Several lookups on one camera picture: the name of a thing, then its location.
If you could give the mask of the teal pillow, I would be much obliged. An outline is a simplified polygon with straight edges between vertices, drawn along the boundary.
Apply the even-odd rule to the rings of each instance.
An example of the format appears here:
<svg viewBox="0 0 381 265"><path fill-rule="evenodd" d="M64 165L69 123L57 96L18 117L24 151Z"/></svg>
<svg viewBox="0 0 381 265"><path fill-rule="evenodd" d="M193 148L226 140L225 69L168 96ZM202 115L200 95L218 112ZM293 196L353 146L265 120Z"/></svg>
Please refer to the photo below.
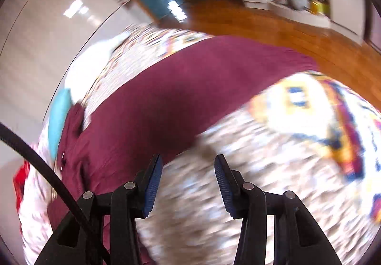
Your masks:
<svg viewBox="0 0 381 265"><path fill-rule="evenodd" d="M52 160L56 160L57 149L65 125L66 116L71 107L70 89L64 88L59 90L52 101L48 123L48 147Z"/></svg>

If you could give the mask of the maroon quilted coat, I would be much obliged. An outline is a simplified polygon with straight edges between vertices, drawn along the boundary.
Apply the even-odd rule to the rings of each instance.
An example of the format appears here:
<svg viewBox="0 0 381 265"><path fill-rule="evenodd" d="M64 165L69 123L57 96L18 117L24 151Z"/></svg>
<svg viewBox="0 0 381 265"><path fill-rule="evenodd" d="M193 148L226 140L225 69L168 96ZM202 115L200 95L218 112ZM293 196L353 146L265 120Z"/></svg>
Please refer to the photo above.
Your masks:
<svg viewBox="0 0 381 265"><path fill-rule="evenodd" d="M195 138L280 79L317 68L289 48L234 36L188 46L147 68L106 98L84 124L69 110L57 165L73 198L110 193L135 178L154 154L168 163Z"/></svg>

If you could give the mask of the white pillow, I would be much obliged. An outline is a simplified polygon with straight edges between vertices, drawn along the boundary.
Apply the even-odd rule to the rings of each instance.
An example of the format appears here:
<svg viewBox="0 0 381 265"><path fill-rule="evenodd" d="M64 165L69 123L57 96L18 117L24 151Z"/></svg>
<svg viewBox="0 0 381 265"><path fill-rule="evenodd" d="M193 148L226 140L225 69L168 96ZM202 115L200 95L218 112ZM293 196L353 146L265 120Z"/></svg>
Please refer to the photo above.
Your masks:
<svg viewBox="0 0 381 265"><path fill-rule="evenodd" d="M73 105L85 98L86 93L111 59L114 50L129 35L128 32L122 32L111 39L100 40L89 46L74 60L64 81L64 88L70 90Z"/></svg>

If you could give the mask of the glossy white wardrobe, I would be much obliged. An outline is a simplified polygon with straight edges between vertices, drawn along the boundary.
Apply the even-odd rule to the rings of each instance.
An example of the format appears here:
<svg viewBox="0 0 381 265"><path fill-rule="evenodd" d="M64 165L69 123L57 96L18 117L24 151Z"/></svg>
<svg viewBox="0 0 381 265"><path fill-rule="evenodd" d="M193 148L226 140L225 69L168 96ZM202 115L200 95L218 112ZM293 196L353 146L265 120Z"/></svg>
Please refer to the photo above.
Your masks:
<svg viewBox="0 0 381 265"><path fill-rule="evenodd" d="M132 23L151 23L138 0L5 0L1 5L1 122L38 138L71 62Z"/></svg>

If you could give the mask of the red cloth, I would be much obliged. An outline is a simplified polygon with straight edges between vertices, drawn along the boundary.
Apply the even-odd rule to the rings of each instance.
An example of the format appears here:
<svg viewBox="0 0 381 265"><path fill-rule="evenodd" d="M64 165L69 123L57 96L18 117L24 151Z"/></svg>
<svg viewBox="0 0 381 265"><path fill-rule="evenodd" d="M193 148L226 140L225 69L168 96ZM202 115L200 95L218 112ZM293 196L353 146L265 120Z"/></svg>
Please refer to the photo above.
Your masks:
<svg viewBox="0 0 381 265"><path fill-rule="evenodd" d="M18 171L13 177L13 187L15 191L15 208L16 212L19 213L21 202L25 193L25 180L30 172L30 164L27 160L24 160L23 164L20 166Z"/></svg>

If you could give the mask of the beige heart-patterned bedspread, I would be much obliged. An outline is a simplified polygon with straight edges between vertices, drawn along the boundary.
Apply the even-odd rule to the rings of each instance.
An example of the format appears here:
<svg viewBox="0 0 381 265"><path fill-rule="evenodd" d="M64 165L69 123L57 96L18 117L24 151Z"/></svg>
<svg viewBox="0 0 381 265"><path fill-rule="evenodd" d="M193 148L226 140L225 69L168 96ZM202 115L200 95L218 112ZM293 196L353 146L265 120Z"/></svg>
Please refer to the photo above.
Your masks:
<svg viewBox="0 0 381 265"><path fill-rule="evenodd" d="M215 37L130 25L81 102L84 124L118 88L168 56ZM32 147L62 180L48 147L49 117ZM380 111L319 71L280 79L163 162L154 209L139 220L145 264L232 264L241 224L226 212L214 173L222 154L265 192L291 190L342 264L356 264L380 228Z"/></svg>

